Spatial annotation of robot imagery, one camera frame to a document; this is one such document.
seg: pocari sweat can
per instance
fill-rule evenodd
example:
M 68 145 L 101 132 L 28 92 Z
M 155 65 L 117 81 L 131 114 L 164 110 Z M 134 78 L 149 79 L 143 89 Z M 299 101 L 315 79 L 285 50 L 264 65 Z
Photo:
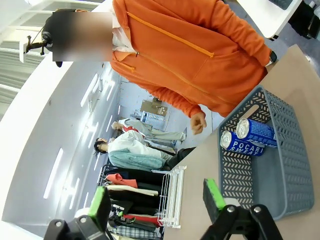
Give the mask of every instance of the pocari sweat can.
M 277 148 L 277 138 L 273 127 L 247 118 L 240 119 L 236 126 L 239 139 Z
M 233 131 L 222 133 L 220 146 L 226 150 L 250 156 L 261 156 L 265 150 L 265 146 L 261 144 L 239 139 Z

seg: hand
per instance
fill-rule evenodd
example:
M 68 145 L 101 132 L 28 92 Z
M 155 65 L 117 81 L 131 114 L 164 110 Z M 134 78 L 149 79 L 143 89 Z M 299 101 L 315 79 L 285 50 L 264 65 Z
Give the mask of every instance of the hand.
M 207 127 L 206 115 L 203 112 L 196 113 L 191 117 L 190 124 L 193 135 L 202 133 Z

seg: plaid fabric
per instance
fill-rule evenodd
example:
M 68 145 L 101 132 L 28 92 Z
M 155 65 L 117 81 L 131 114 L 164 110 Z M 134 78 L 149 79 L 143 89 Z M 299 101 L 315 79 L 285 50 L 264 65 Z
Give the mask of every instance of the plaid fabric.
M 128 227 L 128 226 L 118 226 L 117 228 L 112 229 L 114 234 L 119 236 L 129 237 L 129 238 L 137 238 L 137 239 L 156 239 L 157 233 L 146 231 L 143 229 Z

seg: beige tabletop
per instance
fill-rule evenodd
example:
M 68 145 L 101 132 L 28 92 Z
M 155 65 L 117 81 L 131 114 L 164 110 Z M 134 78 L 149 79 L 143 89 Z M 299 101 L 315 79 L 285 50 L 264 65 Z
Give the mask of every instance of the beige tabletop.
M 279 220 L 284 240 L 320 239 L 320 79 L 298 46 L 285 56 L 262 80 L 271 93 L 294 107 L 303 134 L 314 186 L 314 207 L 307 212 Z M 218 135 L 214 131 L 181 163 L 184 173 L 181 229 L 166 228 L 165 240 L 199 240 L 211 225 L 203 202 L 203 180 L 219 182 Z M 233 236 L 232 240 L 243 239 Z

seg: orange jacket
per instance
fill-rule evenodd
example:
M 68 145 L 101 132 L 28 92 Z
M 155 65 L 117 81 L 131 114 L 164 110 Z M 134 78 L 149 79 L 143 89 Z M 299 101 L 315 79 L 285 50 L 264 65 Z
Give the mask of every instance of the orange jacket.
M 113 0 L 134 53 L 112 68 L 189 117 L 227 116 L 263 79 L 271 50 L 221 0 Z

